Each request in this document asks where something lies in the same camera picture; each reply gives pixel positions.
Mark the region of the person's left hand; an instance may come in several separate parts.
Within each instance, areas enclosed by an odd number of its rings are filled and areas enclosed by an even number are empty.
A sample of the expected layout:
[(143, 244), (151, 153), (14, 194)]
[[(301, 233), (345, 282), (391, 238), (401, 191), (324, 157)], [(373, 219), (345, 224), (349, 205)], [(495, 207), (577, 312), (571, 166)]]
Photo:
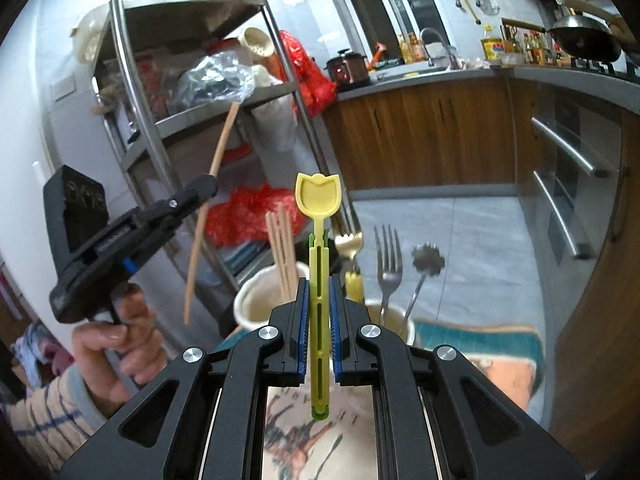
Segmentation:
[(115, 301), (118, 324), (90, 321), (74, 328), (75, 364), (98, 411), (110, 417), (131, 399), (122, 380), (150, 382), (167, 365), (164, 337), (142, 289), (130, 284)]

